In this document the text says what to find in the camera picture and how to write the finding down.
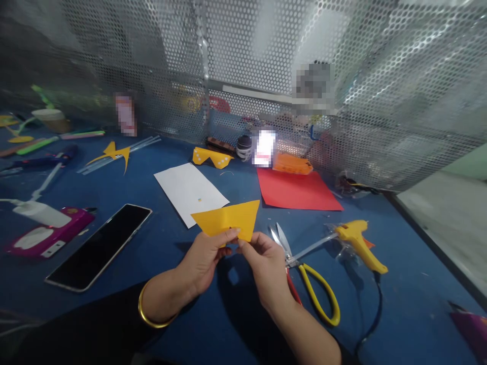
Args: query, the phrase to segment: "white paper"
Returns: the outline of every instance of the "white paper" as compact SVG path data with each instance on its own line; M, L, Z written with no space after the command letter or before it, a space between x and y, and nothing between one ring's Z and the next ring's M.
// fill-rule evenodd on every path
M219 209L229 203L192 163L158 172L154 177L188 228L196 224L191 214Z

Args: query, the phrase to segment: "small bottle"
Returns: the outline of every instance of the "small bottle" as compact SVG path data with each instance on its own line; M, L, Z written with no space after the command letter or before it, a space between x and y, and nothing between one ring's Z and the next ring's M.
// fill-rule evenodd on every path
M244 162L250 160L250 156L252 155L252 139L249 136L243 135L238 138L236 153Z

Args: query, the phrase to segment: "perforated metal sheet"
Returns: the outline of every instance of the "perforated metal sheet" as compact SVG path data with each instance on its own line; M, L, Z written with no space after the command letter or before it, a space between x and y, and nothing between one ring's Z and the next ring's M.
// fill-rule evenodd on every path
M247 120L280 114L259 122L280 132L281 149L315 167L401 191L485 142L486 2L206 4L214 79L290 94L300 65L335 65L339 113L314 125L320 141L310 138L312 123L283 106L215 93ZM221 114L214 122L221 130L235 125Z
M116 123L130 92L146 128L235 144L271 125L315 168L401 191L487 138L487 3L394 0L6 0L0 98ZM238 96L290 95L296 70L333 64L336 116ZM212 110L221 98L231 113Z

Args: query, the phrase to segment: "black sleeve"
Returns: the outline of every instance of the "black sleeve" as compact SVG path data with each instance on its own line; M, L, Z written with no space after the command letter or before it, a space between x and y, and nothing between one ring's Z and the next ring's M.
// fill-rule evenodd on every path
M138 313L145 282L89 303L33 330L13 363L130 364L133 354L161 330Z

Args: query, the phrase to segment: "blue table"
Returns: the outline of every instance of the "blue table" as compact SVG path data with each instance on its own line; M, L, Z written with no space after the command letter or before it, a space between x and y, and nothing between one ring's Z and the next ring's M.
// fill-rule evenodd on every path
M30 134L42 135L41 132ZM11 147L5 142L7 136L7 131L0 130L1 149ZM119 148L134 143L127 137L113 139ZM108 137L76 140L79 155L59 173L40 199L57 209L67 205L98 207L95 221L88 226L89 232L76 237L45 261L2 253L0 308L47 320L147 280L175 267L183 258L200 229L198 226L186 228L153 174L187 163L193 145L163 139L130 155L125 176L121 161L87 176L75 173L99 156L109 141ZM28 157L55 153L68 143L53 143ZM225 169L232 173L223 175L221 170L211 166L197 168L230 204L261 199L256 170L251 165L232 161ZM47 173L0 178L0 198L28 199ZM90 290L75 294L43 282L125 203L151 208L154 214ZM369 221L365 237L376 244L373 252L389 267L389 273L382 277L382 320L361 351L362 362L475 364L472 352L448 315L447 300L484 315L477 303L385 197L369 196L341 203L343 212L288 210L263 204L255 229L267 233L268 224L279 222L292 250L298 252L324 235L325 223ZM5 248L36 224L12 213L13 206L9 203L0 204L0 232ZM331 333L352 350L375 316L377 288L372 273L364 265L344 267L335 261L331 251L331 248L320 248L304 261L318 270L333 288L342 318ZM291 276L304 306L318 318L298 270L292 269ZM330 313L326 294L316 282L314 285L325 311ZM179 363L252 364L289 356L282 337L259 304L250 269L240 255L233 255L219 264L208 291L150 346L149 352Z

